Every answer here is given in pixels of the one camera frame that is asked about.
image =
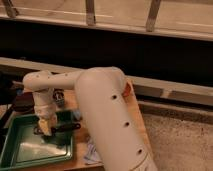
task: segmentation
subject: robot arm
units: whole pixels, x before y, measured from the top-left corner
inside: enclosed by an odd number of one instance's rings
[[[46,135],[57,123],[53,88],[74,87],[79,110],[107,171],[155,171],[156,166],[130,117],[122,93],[123,72],[114,67],[51,75],[47,71],[25,76],[24,85],[33,91],[35,113]]]

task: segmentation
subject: green tray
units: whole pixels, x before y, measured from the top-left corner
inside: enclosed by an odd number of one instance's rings
[[[71,123],[71,111],[58,112],[58,125]],[[35,114],[13,119],[0,158],[0,170],[12,170],[68,160],[73,155],[72,131],[52,137],[34,135]]]

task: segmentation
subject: black wall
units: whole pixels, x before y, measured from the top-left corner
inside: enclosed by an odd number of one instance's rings
[[[213,42],[0,20],[0,56],[213,86]]]

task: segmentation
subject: table surface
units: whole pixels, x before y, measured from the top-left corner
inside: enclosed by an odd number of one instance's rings
[[[66,109],[77,109],[78,105],[75,99],[74,91],[72,90],[65,90],[65,105]],[[148,150],[150,153],[152,153],[149,138],[147,136],[146,128],[144,125],[144,121],[132,88],[132,91],[128,97],[125,97],[125,102],[128,107],[128,111],[131,114],[133,121],[135,121],[135,124],[141,133],[141,136],[143,137],[144,143],[147,145]],[[58,170],[78,170],[78,169],[88,169],[88,168],[102,168],[102,164],[94,164],[94,165],[86,165],[84,163],[83,157],[86,154],[87,150],[87,138],[89,136],[89,133],[85,127],[85,124],[83,121],[81,121],[81,129],[74,131],[74,140],[75,140],[75,152],[74,156],[71,160],[53,163],[53,164],[47,164],[42,166],[35,166],[32,168],[26,168],[21,170],[27,170],[27,171],[58,171]]]

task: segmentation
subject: floor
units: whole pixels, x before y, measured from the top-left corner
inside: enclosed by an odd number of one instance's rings
[[[150,102],[143,118],[159,171],[213,170],[213,115]]]
[[[12,0],[21,15],[85,21],[85,0]],[[144,27],[151,0],[94,0],[96,21]],[[163,0],[156,27],[213,33],[212,0]],[[5,13],[0,1],[0,13]]]

